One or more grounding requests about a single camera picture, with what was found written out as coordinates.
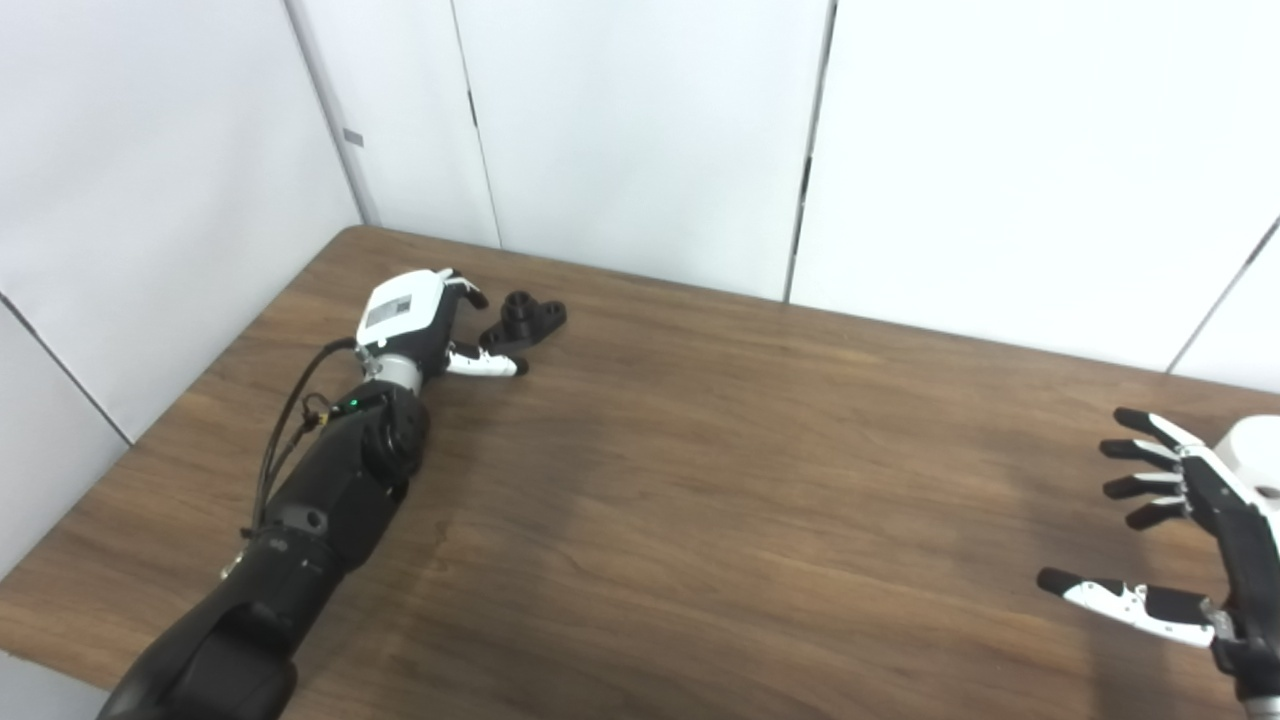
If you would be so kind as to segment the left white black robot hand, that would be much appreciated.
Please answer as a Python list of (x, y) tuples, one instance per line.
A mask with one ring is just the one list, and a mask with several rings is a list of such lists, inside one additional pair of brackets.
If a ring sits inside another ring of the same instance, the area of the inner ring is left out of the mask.
[(429, 380), (444, 374), (527, 374), (529, 363), (521, 357), (453, 341), (462, 302), (477, 310), (489, 306), (485, 293), (452, 268), (408, 272), (379, 284), (355, 334), (365, 379), (420, 395)]

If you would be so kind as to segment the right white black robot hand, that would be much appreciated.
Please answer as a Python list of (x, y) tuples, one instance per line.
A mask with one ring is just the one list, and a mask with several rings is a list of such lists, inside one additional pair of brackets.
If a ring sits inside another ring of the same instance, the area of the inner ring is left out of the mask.
[(1206, 594), (1149, 583), (1082, 577), (1043, 568), (1037, 585), (1059, 598), (1139, 632), (1211, 652), (1231, 678), (1251, 719), (1275, 719), (1279, 697), (1277, 487), (1248, 482), (1215, 448), (1153, 413), (1117, 407), (1114, 420), (1132, 437), (1105, 439), (1100, 452), (1139, 460), (1148, 471), (1103, 484), (1111, 500), (1147, 496), (1126, 515), (1133, 530), (1187, 519), (1210, 534), (1228, 579), (1228, 594)]

